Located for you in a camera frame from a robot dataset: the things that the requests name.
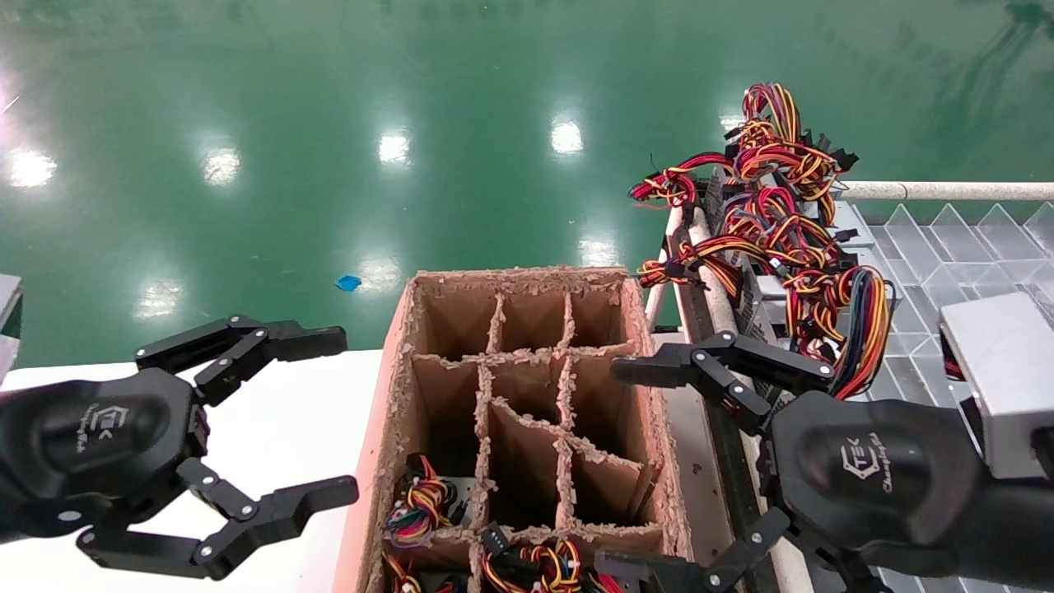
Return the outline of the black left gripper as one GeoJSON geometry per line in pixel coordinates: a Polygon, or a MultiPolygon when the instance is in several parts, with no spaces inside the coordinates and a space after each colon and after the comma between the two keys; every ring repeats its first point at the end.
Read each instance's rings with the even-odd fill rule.
{"type": "Polygon", "coordinates": [[[144,371],[135,375],[3,393],[3,543],[114,525],[79,537],[77,547],[99,567],[221,581],[256,549],[300,537],[314,514],[357,502],[357,481],[344,475],[295,485],[253,502],[196,459],[207,451],[203,406],[222,404],[273,361],[346,349],[341,327],[233,315],[143,345],[135,362],[144,371]],[[203,363],[194,387],[174,376],[203,363]],[[218,532],[195,539],[128,530],[186,488],[226,518],[218,532]]]}

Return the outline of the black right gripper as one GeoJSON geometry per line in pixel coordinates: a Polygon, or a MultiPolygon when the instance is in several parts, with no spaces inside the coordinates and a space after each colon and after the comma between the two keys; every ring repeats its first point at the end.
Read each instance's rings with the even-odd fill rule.
{"type": "Polygon", "coordinates": [[[767,434],[775,497],[790,517],[765,511],[708,567],[598,549],[599,574],[655,592],[730,592],[793,518],[803,547],[823,560],[856,557],[913,577],[1052,588],[1051,485],[995,477],[956,410],[806,393],[829,386],[831,364],[730,331],[617,357],[611,376],[629,386],[690,386],[744,434],[767,434]],[[774,413],[746,376],[806,394],[774,413]]]}

